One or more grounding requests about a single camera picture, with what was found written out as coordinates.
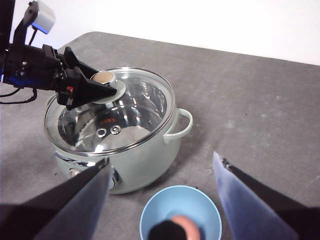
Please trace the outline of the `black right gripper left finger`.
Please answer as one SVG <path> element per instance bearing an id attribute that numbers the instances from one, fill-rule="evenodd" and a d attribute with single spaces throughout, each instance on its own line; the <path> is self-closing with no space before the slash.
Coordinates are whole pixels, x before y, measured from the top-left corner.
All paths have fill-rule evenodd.
<path id="1" fill-rule="evenodd" d="M 1 204 L 2 240 L 90 240 L 111 181 L 102 159 L 66 182 L 21 204 Z"/>

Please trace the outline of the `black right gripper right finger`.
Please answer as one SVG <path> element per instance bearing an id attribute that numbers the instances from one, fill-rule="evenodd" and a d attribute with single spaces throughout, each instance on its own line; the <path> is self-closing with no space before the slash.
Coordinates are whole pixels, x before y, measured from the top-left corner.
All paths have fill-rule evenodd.
<path id="1" fill-rule="evenodd" d="M 320 209 L 307 207 L 264 185 L 217 152 L 213 171 L 236 240 L 318 240 Z"/>

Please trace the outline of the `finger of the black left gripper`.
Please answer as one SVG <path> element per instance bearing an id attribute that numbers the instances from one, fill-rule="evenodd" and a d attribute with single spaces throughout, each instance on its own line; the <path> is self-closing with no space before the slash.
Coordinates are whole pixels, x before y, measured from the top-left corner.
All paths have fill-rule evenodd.
<path id="1" fill-rule="evenodd" d="M 116 93 L 115 88 L 86 78 L 79 67 L 67 68 L 58 83 L 56 101 L 66 106 L 67 110 L 72 110 Z"/>
<path id="2" fill-rule="evenodd" d="M 64 56 L 64 62 L 67 64 L 67 66 L 70 69 L 73 69 L 74 67 L 78 67 L 86 78 L 91 78 L 94 74 L 99 72 L 98 70 L 94 69 L 93 67 L 78 60 L 76 55 L 72 51 L 71 47 L 69 47 L 69 46 L 67 46 L 64 49 L 63 56 Z"/>

